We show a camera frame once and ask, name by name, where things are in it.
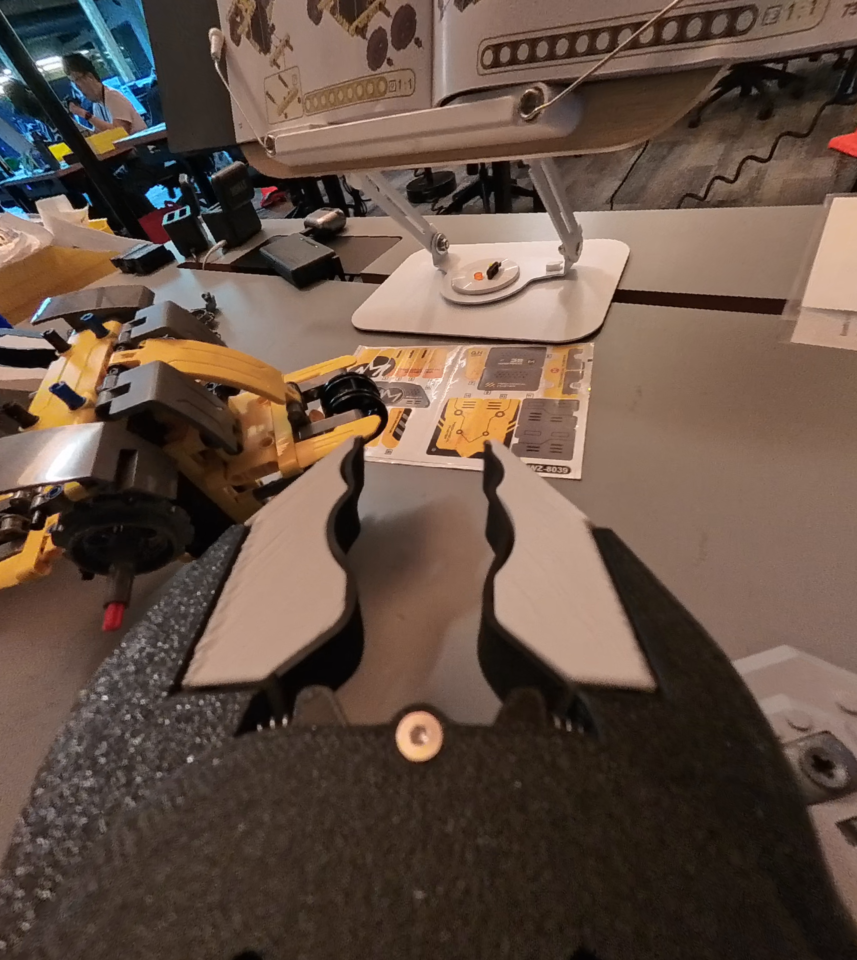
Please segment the clear plastic bag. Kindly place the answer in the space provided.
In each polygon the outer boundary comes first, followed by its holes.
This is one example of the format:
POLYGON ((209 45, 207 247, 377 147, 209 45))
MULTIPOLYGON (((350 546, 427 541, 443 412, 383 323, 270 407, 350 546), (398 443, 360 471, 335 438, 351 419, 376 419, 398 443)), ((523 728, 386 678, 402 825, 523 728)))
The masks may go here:
POLYGON ((128 248, 104 220, 90 218, 87 207, 75 208, 65 196, 42 198, 35 215, 0 213, 0 268, 50 247, 119 253, 128 248))

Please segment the yellow grey brick toy vehicle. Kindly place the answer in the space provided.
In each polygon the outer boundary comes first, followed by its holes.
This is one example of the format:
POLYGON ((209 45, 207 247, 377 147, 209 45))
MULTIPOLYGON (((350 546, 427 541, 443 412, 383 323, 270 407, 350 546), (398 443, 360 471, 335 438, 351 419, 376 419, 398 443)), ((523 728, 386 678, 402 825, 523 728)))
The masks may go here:
POLYGON ((104 578, 103 629, 137 577, 196 558, 344 442, 379 438, 387 407, 352 356, 290 373, 227 346, 145 286, 42 303, 51 346, 28 408, 2 410, 0 592, 70 561, 104 578))

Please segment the black battery pack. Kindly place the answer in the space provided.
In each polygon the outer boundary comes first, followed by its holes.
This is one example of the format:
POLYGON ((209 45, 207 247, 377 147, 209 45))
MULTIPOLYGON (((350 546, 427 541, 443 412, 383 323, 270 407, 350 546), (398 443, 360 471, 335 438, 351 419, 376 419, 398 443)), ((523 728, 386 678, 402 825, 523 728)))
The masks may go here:
POLYGON ((110 263, 123 275, 147 277, 176 262, 166 245, 143 242, 110 258, 110 263))

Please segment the yellow grey sticker sheet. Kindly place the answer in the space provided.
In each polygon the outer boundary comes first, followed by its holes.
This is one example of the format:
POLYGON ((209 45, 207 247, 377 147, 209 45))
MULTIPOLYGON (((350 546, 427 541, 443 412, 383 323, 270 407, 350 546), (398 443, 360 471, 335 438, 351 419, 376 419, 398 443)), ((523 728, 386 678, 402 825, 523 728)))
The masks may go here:
POLYGON ((365 458, 383 465, 479 471, 503 446, 549 478, 579 480, 594 344, 360 345, 388 419, 365 458))

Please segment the black office chair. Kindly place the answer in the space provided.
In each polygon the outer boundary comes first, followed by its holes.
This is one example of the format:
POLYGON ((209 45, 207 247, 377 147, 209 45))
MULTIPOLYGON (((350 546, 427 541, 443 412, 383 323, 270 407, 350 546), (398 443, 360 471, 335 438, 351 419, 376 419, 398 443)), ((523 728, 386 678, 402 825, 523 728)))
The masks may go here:
POLYGON ((760 108, 757 119, 765 122, 771 119, 775 111, 773 90, 787 91, 794 99, 799 99, 805 87, 805 80, 787 68, 776 68, 767 63, 739 63, 712 87, 709 96, 699 103, 687 122, 690 129, 700 126, 703 115, 715 103, 731 92, 736 91, 740 98, 755 93, 760 108))

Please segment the grey studded plate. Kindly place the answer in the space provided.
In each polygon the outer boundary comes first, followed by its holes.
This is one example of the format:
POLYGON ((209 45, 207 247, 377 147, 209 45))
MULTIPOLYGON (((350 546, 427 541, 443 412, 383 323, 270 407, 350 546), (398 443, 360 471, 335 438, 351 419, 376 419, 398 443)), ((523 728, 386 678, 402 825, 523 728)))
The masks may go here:
POLYGON ((857 925, 857 674, 789 646, 743 657, 734 668, 782 742, 857 925))

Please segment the small black charger dock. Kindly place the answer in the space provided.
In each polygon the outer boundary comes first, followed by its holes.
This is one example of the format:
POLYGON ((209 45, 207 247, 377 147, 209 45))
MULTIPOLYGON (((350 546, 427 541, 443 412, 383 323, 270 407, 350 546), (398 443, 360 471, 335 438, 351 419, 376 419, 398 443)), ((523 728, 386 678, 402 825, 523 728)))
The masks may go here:
POLYGON ((212 246, 199 214, 188 204, 164 210, 160 224, 168 241, 184 259, 198 258, 212 246))

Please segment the flat black box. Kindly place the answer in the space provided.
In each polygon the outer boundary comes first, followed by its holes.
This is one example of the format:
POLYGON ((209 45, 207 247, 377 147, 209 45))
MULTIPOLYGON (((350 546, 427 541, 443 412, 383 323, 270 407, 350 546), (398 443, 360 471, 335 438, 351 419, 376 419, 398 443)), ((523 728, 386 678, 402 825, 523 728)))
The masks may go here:
POLYGON ((299 290, 318 282, 346 279, 339 255, 330 246, 303 233, 270 238, 254 250, 254 255, 270 274, 299 290))

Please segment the white metal book stand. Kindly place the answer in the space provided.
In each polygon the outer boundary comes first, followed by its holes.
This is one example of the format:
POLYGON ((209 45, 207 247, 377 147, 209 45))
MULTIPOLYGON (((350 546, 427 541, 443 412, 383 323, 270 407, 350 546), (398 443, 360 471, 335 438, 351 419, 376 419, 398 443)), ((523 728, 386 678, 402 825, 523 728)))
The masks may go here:
POLYGON ((352 317, 358 330, 565 343, 603 324, 627 267, 627 244, 585 241, 555 157, 645 139, 654 119, 593 101, 590 68, 567 86, 529 81, 442 107, 240 142, 272 172, 344 174, 420 250, 352 317), (459 244, 415 211, 386 172, 422 163, 520 160, 556 239, 459 244))

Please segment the yellow box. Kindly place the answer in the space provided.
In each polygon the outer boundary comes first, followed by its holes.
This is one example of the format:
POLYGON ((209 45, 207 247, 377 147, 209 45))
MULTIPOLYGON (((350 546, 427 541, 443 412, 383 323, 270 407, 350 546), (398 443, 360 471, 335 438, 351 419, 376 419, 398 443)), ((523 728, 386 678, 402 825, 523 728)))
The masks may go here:
POLYGON ((0 267, 0 314, 26 321, 47 298, 69 294, 116 271, 110 251, 51 246, 0 267))

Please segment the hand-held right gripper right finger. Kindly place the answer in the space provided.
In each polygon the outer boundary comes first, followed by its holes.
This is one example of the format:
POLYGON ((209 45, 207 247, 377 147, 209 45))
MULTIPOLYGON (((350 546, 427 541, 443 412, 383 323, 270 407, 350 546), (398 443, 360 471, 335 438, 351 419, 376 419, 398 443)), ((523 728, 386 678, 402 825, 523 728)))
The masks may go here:
POLYGON ((485 575, 477 656, 499 701, 533 691, 571 725, 593 691, 658 690, 588 516, 502 445, 486 443, 485 575))

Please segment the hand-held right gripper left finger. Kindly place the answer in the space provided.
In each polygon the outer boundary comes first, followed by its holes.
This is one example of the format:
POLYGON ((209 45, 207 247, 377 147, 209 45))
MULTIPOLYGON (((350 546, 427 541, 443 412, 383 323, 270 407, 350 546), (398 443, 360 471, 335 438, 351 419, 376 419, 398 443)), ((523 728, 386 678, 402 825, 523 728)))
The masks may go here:
POLYGON ((281 724, 304 690, 334 692, 355 674, 364 630, 348 553, 363 483, 364 442, 348 439, 246 522, 180 690, 253 692, 281 724))

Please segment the instruction booklet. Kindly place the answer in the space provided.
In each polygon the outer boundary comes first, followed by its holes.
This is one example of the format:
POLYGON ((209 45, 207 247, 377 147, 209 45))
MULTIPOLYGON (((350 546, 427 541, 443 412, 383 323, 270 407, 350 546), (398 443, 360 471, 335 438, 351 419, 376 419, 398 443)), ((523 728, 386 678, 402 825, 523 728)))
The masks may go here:
POLYGON ((857 1, 230 1, 207 45, 240 142, 528 82, 857 45, 857 1))

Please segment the black upright charger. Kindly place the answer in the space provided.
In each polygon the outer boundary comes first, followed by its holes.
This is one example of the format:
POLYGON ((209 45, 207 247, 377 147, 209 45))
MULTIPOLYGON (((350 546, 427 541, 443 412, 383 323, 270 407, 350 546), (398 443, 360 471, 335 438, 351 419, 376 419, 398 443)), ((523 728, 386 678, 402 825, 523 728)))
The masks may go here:
POLYGON ((204 215, 216 243, 226 249, 242 246, 259 234, 262 222, 254 206, 255 186, 245 162, 234 161, 210 179, 215 205, 204 215))

